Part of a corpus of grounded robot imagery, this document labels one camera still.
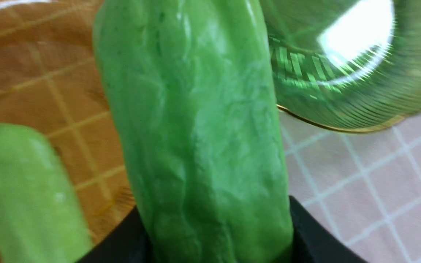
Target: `grid pattern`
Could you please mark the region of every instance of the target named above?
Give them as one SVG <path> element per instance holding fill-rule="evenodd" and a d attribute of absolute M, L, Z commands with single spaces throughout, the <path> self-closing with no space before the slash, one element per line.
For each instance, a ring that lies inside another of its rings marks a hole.
<path fill-rule="evenodd" d="M 291 193 L 369 262 L 421 263 L 421 115 L 362 135 L 280 118 Z"/>
<path fill-rule="evenodd" d="M 107 219 L 99 212 L 128 186 L 110 112 L 96 96 L 101 87 L 90 28 L 99 4 L 59 1 L 0 10 L 0 20 L 10 20 L 7 27 L 0 24 L 0 122 L 45 133 L 67 167 L 95 242 L 124 217 L 124 211 L 111 209 Z"/>
<path fill-rule="evenodd" d="M 98 211 L 127 186 L 90 50 L 100 1 L 0 10 L 0 122 L 32 126 L 60 153 L 96 241 Z M 12 44 L 15 39 L 22 41 Z M 281 113 L 291 194 L 372 263 L 421 263 L 421 116 L 369 135 Z M 114 213 L 116 221 L 124 214 Z"/>

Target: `gold rim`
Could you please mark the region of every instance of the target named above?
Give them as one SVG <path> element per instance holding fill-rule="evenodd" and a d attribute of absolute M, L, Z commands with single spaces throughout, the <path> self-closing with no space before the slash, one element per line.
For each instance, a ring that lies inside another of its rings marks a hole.
<path fill-rule="evenodd" d="M 340 133 L 374 133 L 374 132 L 378 132 L 380 130 L 385 130 L 387 128 L 391 128 L 393 125 L 396 125 L 396 124 L 400 123 L 401 121 L 403 121 L 405 118 L 408 117 L 408 116 L 405 116 L 405 115 L 396 115 L 395 117 L 391 118 L 390 120 L 385 121 L 384 123 L 381 123 L 381 124 L 376 125 L 376 126 L 371 126 L 371 127 L 368 127 L 368 128 L 356 128 L 356 129 L 345 128 L 345 129 L 343 129 L 343 128 L 336 128 L 336 127 L 332 127 L 332 126 L 328 126 L 328 125 L 322 125 L 322 124 L 310 121 L 308 119 L 305 119 L 305 118 L 289 111 L 287 108 L 285 108 L 283 106 L 280 106 L 280 105 L 277 105 L 277 108 L 280 111 L 282 111 L 282 112 L 284 112 L 288 115 L 291 115 L 292 117 L 297 118 L 297 119 L 299 119 L 303 122 L 306 122 L 310 125 L 313 125 L 313 126 L 325 129 L 325 130 L 331 130 L 333 132 L 340 132 Z"/>

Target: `table surface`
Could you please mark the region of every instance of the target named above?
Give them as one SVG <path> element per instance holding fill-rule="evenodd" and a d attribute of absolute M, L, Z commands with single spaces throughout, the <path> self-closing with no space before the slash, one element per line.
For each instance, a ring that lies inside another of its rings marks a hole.
<path fill-rule="evenodd" d="M 355 135 L 280 119 L 290 194 L 369 262 L 421 263 L 421 115 Z"/>

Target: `checkered tablecloth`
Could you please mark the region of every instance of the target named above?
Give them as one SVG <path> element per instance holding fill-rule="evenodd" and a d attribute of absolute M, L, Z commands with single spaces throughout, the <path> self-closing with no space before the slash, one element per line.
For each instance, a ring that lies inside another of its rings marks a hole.
<path fill-rule="evenodd" d="M 421 263 L 421 115 L 343 134 L 280 113 L 291 195 L 372 263 Z"/>

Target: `green glass bowl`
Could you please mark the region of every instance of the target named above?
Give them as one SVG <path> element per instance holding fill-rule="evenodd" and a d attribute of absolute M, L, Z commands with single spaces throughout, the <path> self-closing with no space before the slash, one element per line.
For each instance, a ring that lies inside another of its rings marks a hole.
<path fill-rule="evenodd" d="M 421 112 L 421 0 L 261 0 L 279 109 L 344 132 Z"/>

